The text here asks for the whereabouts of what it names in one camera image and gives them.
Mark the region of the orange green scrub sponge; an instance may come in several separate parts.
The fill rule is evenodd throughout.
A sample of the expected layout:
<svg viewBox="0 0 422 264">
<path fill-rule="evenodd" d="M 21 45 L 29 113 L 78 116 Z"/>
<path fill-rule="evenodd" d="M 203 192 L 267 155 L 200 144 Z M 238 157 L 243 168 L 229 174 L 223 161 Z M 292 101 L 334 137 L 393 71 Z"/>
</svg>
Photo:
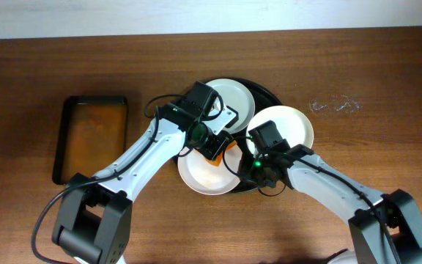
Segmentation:
<svg viewBox="0 0 422 264">
<path fill-rule="evenodd" d="M 225 149 L 225 151 L 232 149 L 235 145 L 237 145 L 236 141 L 231 142 Z M 219 154 L 215 160 L 210 160 L 205 158 L 204 159 L 207 163 L 213 166 L 219 166 L 223 160 L 223 153 Z"/>
</svg>

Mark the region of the white plate with sauce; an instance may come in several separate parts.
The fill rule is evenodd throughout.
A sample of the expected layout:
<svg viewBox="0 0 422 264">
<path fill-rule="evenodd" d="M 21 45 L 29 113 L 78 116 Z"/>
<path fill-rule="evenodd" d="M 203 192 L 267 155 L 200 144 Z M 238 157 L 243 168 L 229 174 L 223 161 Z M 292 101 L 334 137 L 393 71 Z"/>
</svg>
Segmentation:
<svg viewBox="0 0 422 264">
<path fill-rule="evenodd" d="M 229 170 L 237 173 L 242 150 L 235 145 L 225 151 L 225 162 L 219 166 L 207 163 L 205 157 L 197 150 L 193 150 L 185 157 L 177 159 L 180 177 L 185 184 L 200 194 L 221 195 L 230 192 L 238 186 L 240 180 Z"/>
</svg>

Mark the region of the cream plate with sauce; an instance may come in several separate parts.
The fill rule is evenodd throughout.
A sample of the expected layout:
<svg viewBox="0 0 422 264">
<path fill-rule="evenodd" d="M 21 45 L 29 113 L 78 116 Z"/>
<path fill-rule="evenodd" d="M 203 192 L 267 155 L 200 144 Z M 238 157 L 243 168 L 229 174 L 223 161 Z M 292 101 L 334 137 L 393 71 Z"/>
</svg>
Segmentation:
<svg viewBox="0 0 422 264">
<path fill-rule="evenodd" d="M 311 148 L 314 143 L 314 129 L 304 113 L 289 106 L 271 106 L 261 110 L 249 122 L 246 136 L 255 127 L 273 121 L 281 137 L 290 147 L 303 144 Z"/>
</svg>

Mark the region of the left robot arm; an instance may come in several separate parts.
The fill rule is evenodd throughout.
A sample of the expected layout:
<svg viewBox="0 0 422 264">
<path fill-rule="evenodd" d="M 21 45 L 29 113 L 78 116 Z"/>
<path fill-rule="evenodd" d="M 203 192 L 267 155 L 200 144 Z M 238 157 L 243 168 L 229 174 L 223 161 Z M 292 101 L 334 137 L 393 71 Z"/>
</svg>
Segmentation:
<svg viewBox="0 0 422 264">
<path fill-rule="evenodd" d="M 184 147 L 214 160 L 239 114 L 212 87 L 197 81 L 157 106 L 144 134 L 92 177 L 74 175 L 61 202 L 52 242 L 81 263 L 121 263 L 130 238 L 133 203 L 145 185 Z"/>
</svg>

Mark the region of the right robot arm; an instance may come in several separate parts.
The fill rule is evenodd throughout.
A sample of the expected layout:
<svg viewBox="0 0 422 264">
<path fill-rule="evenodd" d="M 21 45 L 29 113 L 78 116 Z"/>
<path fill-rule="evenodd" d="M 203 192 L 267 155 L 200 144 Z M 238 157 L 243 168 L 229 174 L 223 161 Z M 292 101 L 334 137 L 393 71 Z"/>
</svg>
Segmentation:
<svg viewBox="0 0 422 264">
<path fill-rule="evenodd" d="M 422 264 L 422 212 L 406 191 L 369 188 L 327 165 L 303 144 L 289 146 L 273 121 L 249 131 L 256 148 L 250 174 L 258 186 L 282 182 L 306 194 L 345 222 L 353 250 L 330 263 Z"/>
</svg>

